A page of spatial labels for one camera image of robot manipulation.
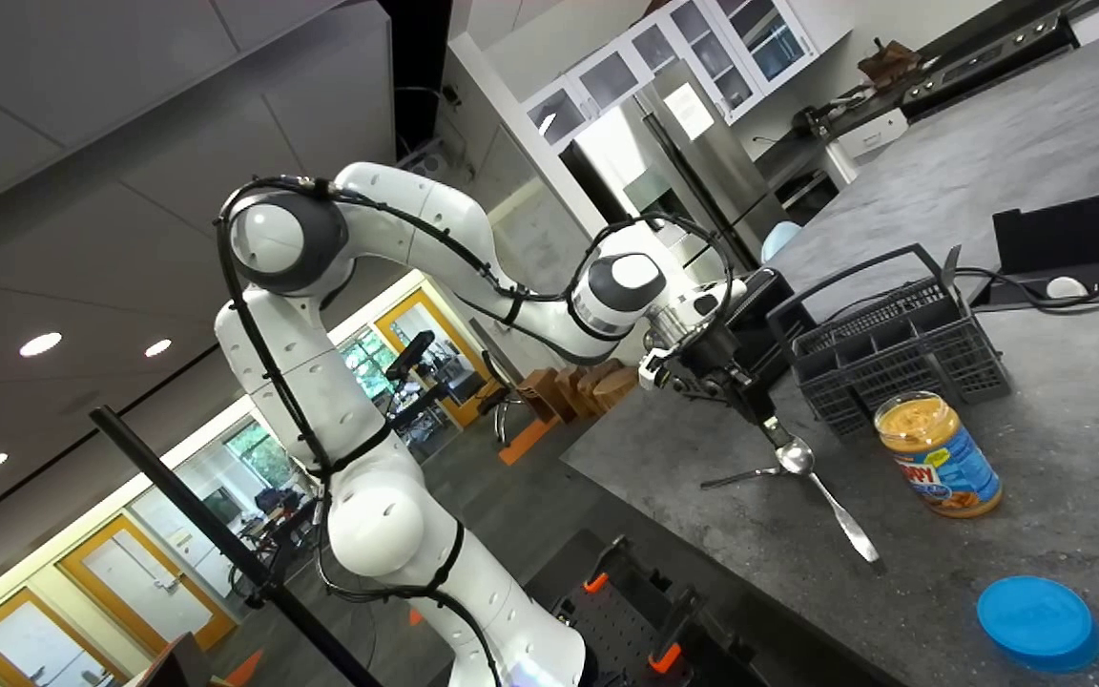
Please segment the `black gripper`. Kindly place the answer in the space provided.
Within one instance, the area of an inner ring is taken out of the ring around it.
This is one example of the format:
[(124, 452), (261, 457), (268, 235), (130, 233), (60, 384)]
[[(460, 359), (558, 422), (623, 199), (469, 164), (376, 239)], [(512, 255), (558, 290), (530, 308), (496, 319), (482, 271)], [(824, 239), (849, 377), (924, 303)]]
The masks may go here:
[(770, 394), (733, 366), (726, 318), (682, 323), (680, 318), (653, 314), (638, 377), (688, 401), (718, 401), (752, 421), (768, 439), (789, 436)]

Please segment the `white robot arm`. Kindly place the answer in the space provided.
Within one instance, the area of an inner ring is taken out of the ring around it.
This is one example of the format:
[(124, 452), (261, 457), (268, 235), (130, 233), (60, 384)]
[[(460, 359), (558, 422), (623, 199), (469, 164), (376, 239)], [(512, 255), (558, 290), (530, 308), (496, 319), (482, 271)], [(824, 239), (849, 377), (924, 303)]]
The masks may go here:
[(535, 290), (504, 267), (476, 199), (373, 159), (328, 178), (256, 177), (230, 191), (212, 228), (225, 279), (212, 340), (256, 422), (320, 486), (334, 564), (427, 620), (451, 649), (451, 687), (582, 687), (582, 632), (427, 492), (323, 303), (381, 260), (568, 364), (602, 364), (649, 328), (639, 370), (661, 374), (747, 295), (747, 274), (718, 247), (667, 247), (667, 219), (624, 219), (590, 235), (563, 286)]

